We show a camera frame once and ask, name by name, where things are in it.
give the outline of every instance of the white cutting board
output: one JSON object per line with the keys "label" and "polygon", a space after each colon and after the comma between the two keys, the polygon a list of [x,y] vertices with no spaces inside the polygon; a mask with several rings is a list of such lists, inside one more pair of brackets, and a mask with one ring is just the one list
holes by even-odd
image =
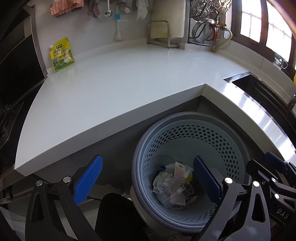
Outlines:
{"label": "white cutting board", "polygon": [[[167,20],[170,23],[171,38],[183,38],[185,27],[186,0],[154,0],[152,21]],[[166,23],[151,23],[151,38],[166,38]]]}

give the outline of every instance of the blue gripper pad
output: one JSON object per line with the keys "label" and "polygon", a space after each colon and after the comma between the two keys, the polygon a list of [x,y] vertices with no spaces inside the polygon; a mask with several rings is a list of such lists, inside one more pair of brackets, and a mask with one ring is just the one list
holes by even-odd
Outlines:
{"label": "blue gripper pad", "polygon": [[222,188],[199,156],[193,160],[193,170],[211,202],[222,202]]}
{"label": "blue gripper pad", "polygon": [[265,154],[265,161],[281,174],[288,171],[287,164],[271,152]]}
{"label": "blue gripper pad", "polygon": [[95,184],[103,168],[103,159],[100,156],[94,158],[92,163],[89,164],[86,171],[83,173],[79,181],[74,187],[74,202],[78,206],[84,202],[91,188]]}

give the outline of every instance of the trash can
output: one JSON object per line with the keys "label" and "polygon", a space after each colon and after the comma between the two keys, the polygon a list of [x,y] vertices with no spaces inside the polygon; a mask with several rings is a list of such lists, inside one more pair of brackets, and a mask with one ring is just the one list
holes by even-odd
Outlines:
{"label": "trash can", "polygon": [[[132,181],[137,199],[159,224],[171,230],[198,233],[213,214],[216,204],[206,194],[183,210],[165,208],[152,192],[155,173],[161,166],[180,162],[193,168],[193,159],[201,156],[208,168],[216,168],[224,177],[250,184],[245,172],[249,155],[240,137],[221,120],[196,112],[181,112],[161,119],[140,139],[132,163]],[[232,216],[238,211],[236,202]]]}

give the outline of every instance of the person's leg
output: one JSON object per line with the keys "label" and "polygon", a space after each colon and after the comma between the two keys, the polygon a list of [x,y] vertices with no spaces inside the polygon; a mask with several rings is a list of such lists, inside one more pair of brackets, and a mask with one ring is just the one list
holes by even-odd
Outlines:
{"label": "person's leg", "polygon": [[142,230],[144,221],[131,200],[116,194],[105,195],[100,203],[95,231],[103,241],[126,238],[130,241],[148,241]]}

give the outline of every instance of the pink sponge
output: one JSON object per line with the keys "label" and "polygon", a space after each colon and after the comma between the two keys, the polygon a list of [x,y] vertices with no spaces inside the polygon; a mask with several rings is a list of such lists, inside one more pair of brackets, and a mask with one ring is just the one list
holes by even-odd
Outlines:
{"label": "pink sponge", "polygon": [[59,0],[50,5],[50,13],[51,15],[57,16],[83,6],[84,0]]}

